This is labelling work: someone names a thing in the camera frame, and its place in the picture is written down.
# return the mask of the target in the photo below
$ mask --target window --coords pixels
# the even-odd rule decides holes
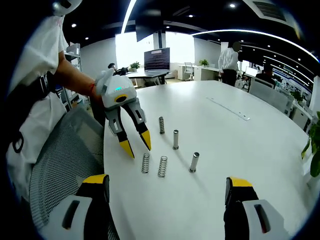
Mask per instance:
[[[115,35],[115,54],[118,68],[129,67],[132,63],[144,64],[145,52],[154,49],[153,35],[137,42],[136,32]]]
[[[184,33],[167,31],[165,33],[166,47],[170,48],[171,63],[194,63],[194,37]]]

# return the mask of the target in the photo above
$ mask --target metal spring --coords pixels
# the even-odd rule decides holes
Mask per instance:
[[[160,126],[160,134],[165,133],[165,123],[164,123],[164,118],[161,116],[159,117],[159,126]]]
[[[168,157],[162,156],[160,158],[160,165],[159,165],[159,171],[158,171],[158,177],[164,178],[166,176],[166,169],[167,169],[167,161]]]
[[[149,159],[150,159],[149,153],[143,154],[141,172],[144,174],[147,174],[149,172]]]

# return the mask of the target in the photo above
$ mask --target potted plant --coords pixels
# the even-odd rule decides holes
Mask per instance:
[[[139,62],[136,61],[136,62],[132,63],[132,64],[130,65],[130,68],[131,68],[131,71],[132,71],[132,72],[136,72],[137,69],[140,68]]]
[[[309,139],[301,152],[302,159],[306,159],[303,164],[303,174],[306,183],[310,188],[314,188],[319,194],[320,188],[320,111],[317,112],[318,121],[310,128]]]
[[[299,102],[302,102],[303,100],[303,97],[301,96],[300,92],[298,91],[292,91],[291,93],[291,96],[294,97],[294,99],[299,103]]]
[[[203,67],[208,67],[209,66],[209,62],[206,59],[200,60],[199,64]]]

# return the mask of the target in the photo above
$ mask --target ceiling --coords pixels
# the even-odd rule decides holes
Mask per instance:
[[[306,3],[281,0],[273,2],[275,7],[272,8],[269,5],[265,7],[262,3],[262,8],[266,9],[268,16],[271,14],[280,19],[285,17],[291,26],[260,18],[257,11],[249,7],[253,1],[261,0],[202,0],[200,2],[194,0],[137,0],[130,15],[126,32],[135,31],[134,20],[140,16],[142,11],[156,6],[161,9],[161,17],[164,21],[162,32],[169,30],[194,34],[222,29],[254,30],[292,41],[320,59],[318,44],[320,30],[316,21],[320,1],[313,2],[311,6]],[[115,34],[121,32],[129,3],[130,0],[83,0],[75,11],[65,17],[63,32],[66,40],[80,43],[83,47],[114,37]],[[291,70],[303,82],[309,83],[301,84],[310,90],[313,84],[308,78],[313,81],[315,75],[320,75],[320,64],[310,55],[296,46],[270,36],[246,32],[219,32],[195,37],[218,44],[240,41],[242,51],[239,53],[239,60],[263,65],[263,61],[266,59],[267,63],[280,68],[286,64],[295,69],[287,67],[287,70]]]

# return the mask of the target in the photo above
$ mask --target white cabinet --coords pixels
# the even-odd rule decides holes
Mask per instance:
[[[202,80],[202,67],[201,66],[195,66],[194,67],[194,80],[195,81],[201,81]]]
[[[178,66],[178,79],[179,80],[186,80],[190,77],[190,74],[185,73],[186,71],[186,66],[184,65],[179,65]]]

